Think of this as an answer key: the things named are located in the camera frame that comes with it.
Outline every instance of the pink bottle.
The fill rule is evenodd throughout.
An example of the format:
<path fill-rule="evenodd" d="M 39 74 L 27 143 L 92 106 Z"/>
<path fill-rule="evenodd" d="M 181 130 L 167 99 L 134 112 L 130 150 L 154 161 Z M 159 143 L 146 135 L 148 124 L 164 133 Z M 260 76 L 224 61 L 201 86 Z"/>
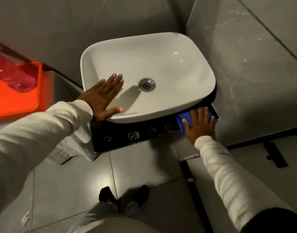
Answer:
<path fill-rule="evenodd" d="M 17 92 L 28 92 L 37 85 L 37 80 L 26 74 L 0 54 L 0 80 Z"/>

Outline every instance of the pants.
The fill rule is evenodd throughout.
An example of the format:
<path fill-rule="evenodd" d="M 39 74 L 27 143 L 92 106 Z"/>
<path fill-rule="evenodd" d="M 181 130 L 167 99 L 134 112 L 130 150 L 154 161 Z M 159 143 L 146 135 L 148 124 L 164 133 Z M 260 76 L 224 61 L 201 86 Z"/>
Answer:
<path fill-rule="evenodd" d="M 144 216 L 135 201 L 131 201 L 127 207 L 124 215 L 119 214 L 118 206 L 114 203 L 107 204 L 105 202 L 97 203 L 86 215 L 80 219 L 79 221 L 75 222 L 74 225 L 69 229 L 68 233 L 76 232 L 80 227 L 86 226 L 89 223 L 95 222 L 97 220 L 105 219 L 108 217 L 115 217 L 115 216 L 124 216 L 133 218 L 139 221 L 144 221 Z"/>

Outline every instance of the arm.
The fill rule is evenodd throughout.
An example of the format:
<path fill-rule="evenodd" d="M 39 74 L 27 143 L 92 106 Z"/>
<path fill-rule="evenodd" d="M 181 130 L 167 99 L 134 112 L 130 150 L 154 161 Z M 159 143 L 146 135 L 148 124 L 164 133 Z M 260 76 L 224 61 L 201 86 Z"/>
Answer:
<path fill-rule="evenodd" d="M 297 225 L 297 215 L 262 181 L 239 165 L 217 141 L 214 141 L 214 118 L 209 122 L 208 108 L 192 111 L 192 127 L 184 121 L 187 138 L 200 151 L 204 165 L 221 197 L 234 226 L 241 232 Z"/>
<path fill-rule="evenodd" d="M 114 74 L 76 101 L 58 102 L 46 112 L 31 114 L 0 130 L 0 212 L 18 196 L 29 173 L 66 136 L 92 116 L 102 121 L 123 112 L 121 107 L 106 110 L 123 85 L 121 78 Z"/>

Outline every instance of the person's left arm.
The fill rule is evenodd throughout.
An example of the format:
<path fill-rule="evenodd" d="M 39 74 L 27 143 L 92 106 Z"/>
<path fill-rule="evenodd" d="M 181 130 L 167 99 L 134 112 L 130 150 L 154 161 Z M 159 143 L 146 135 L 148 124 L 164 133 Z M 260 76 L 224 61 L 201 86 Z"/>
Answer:
<path fill-rule="evenodd" d="M 46 112 L 33 113 L 0 130 L 0 212 L 15 199 L 29 173 L 66 136 L 94 117 L 102 121 L 123 112 L 106 107 L 122 88 L 113 74 L 85 91 L 76 101 L 58 102 Z"/>

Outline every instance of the person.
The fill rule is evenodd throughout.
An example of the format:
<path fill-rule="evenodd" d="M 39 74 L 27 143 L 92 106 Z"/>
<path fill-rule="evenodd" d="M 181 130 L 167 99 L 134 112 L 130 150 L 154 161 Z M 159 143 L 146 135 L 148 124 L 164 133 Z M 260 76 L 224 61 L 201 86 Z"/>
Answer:
<path fill-rule="evenodd" d="M 92 118 L 102 121 L 124 111 L 119 106 L 106 109 L 122 86 L 122 75 L 113 74 L 73 102 L 60 101 L 46 112 L 33 113 L 0 130 L 0 212 L 18 196 L 28 174 L 61 140 Z M 262 181 L 236 163 L 228 150 L 213 139 L 214 123 L 213 119 L 209 121 L 208 108 L 205 112 L 200 108 L 198 117 L 193 110 L 191 115 L 191 126 L 182 121 L 186 137 L 200 151 L 235 228 L 240 232 L 297 232 L 294 211 Z M 100 203 L 70 231 L 157 232 L 142 221 L 139 212 L 139 207 L 148 198 L 147 193 L 148 189 L 142 187 L 140 194 L 129 203 L 127 214 L 122 216 L 118 214 L 116 200 L 109 188 L 104 188 L 99 195 Z"/>

